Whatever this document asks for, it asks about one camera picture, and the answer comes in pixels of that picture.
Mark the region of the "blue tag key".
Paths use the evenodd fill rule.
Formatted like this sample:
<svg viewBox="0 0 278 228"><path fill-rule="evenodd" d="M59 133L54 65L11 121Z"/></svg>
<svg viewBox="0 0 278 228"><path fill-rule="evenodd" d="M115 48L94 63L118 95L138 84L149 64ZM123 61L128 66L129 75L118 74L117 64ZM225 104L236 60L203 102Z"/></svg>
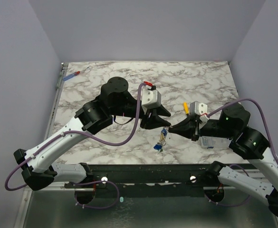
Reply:
<svg viewBox="0 0 278 228"><path fill-rule="evenodd" d="M161 144L156 144L153 148L155 150L157 150L158 152L162 152L163 151L163 146Z"/></svg>

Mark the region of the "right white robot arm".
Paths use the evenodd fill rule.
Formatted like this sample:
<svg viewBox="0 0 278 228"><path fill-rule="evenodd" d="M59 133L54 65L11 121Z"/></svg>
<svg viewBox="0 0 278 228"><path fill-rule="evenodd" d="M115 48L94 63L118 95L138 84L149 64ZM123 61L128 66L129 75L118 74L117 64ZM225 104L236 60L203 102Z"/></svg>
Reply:
<svg viewBox="0 0 278 228"><path fill-rule="evenodd" d="M257 181L218 161L199 175L198 181L211 186L220 183L235 187L259 199L278 217L278 156L270 136L264 136L248 126L250 112L237 101L225 104L216 112L221 112L219 119L210 119L214 112L209 114L206 104L193 102L190 104L190 114L170 127L169 132L192 141L197 141L201 136L230 139L229 148L256 167L268 182Z"/></svg>

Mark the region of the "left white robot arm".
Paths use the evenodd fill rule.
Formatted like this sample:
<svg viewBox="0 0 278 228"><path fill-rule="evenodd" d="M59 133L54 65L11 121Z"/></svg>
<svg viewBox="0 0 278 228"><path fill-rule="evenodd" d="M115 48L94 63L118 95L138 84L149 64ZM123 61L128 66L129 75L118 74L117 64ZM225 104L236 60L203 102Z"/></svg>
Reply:
<svg viewBox="0 0 278 228"><path fill-rule="evenodd" d="M150 130L169 127L163 117L170 112L161 104L161 94L149 82L139 85L137 98L128 92L128 82L122 77L112 77L101 86L100 95L85 103L70 121L51 137L30 149L18 149L14 158L22 169L21 175L32 190L41 190L54 182L77 183L87 187L93 174L85 163L58 164L56 160L84 139L93 139L105 145L121 146L130 141L137 126ZM115 116L134 119L134 126L123 142L106 142L96 138L96 134L109 127Z"/></svg>

